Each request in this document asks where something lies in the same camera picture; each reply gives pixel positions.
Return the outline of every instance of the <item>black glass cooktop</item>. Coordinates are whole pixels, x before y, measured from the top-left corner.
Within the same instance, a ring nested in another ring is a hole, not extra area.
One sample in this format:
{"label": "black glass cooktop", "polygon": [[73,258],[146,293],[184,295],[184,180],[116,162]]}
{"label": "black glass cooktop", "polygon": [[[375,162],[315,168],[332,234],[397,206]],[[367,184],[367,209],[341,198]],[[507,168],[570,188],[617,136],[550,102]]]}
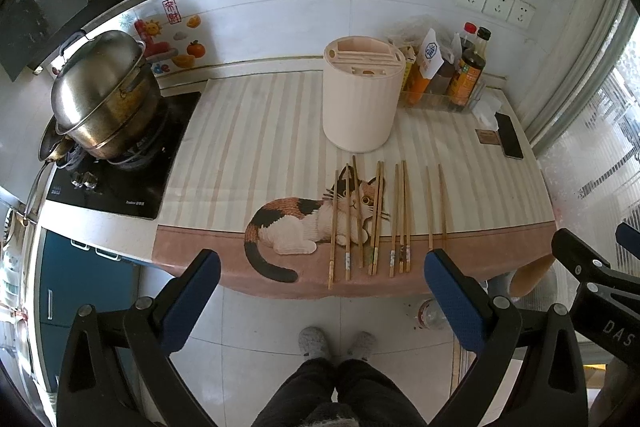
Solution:
{"label": "black glass cooktop", "polygon": [[[134,158],[133,162],[129,162],[126,156],[117,159],[120,166],[88,156],[72,169],[56,170],[47,200],[113,214],[156,219],[175,155],[199,99],[199,92],[162,99],[166,108],[159,117],[163,127],[157,133],[159,137],[152,137],[154,146],[149,149],[153,156],[146,166],[140,168],[140,163],[136,164],[139,159]],[[130,164],[134,167],[127,170]]]}

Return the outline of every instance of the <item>calico cat print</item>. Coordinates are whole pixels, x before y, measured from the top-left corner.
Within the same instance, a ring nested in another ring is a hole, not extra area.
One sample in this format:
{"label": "calico cat print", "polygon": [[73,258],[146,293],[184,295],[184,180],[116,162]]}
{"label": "calico cat print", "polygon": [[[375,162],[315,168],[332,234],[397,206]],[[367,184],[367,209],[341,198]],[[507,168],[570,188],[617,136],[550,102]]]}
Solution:
{"label": "calico cat print", "polygon": [[[364,222],[365,219],[373,216],[373,199],[377,183],[375,178],[369,182],[354,180],[353,168],[349,166],[348,169],[345,167],[342,170],[337,187],[329,188],[322,200],[282,198],[270,201],[255,213],[244,232],[244,253],[259,274],[279,282],[295,282],[298,279],[295,270],[268,263],[258,250],[258,242],[273,248],[280,255],[314,253],[317,243],[331,240],[334,190],[337,190],[338,204],[336,241],[338,245],[344,247],[349,240],[346,237],[347,208],[351,206],[350,239],[357,243],[358,222],[355,198],[360,198],[362,222]],[[350,183],[350,201],[346,198],[347,181]],[[363,229],[363,243],[367,237],[369,234]]]}

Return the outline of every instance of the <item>black bottle cap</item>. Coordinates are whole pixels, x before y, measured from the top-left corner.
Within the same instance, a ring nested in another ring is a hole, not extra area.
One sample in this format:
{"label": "black bottle cap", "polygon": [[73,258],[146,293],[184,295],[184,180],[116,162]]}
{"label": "black bottle cap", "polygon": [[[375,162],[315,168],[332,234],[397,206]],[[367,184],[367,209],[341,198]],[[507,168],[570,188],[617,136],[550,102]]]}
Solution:
{"label": "black bottle cap", "polygon": [[478,28],[478,37],[487,41],[491,38],[491,32],[487,28],[480,26]]}

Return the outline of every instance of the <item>pot lid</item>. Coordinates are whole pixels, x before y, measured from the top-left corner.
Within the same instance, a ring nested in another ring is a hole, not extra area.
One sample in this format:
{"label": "pot lid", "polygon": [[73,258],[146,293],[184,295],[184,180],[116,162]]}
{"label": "pot lid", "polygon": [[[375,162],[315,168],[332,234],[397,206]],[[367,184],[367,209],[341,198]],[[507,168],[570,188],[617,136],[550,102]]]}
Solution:
{"label": "pot lid", "polygon": [[143,58],[143,47],[129,34],[110,30],[69,58],[51,89],[60,134],[78,126],[118,87]]}

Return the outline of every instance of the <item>smartphone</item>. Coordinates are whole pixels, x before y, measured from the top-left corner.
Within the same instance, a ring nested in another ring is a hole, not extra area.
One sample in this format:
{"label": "smartphone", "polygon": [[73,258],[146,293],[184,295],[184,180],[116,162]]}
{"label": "smartphone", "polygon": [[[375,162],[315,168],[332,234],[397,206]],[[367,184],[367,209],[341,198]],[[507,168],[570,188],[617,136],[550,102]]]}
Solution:
{"label": "smartphone", "polygon": [[518,135],[513,128],[513,122],[511,122],[509,115],[497,112],[495,114],[495,120],[498,121],[498,136],[500,137],[500,144],[502,145],[504,155],[518,160],[524,159],[522,148],[518,141]]}

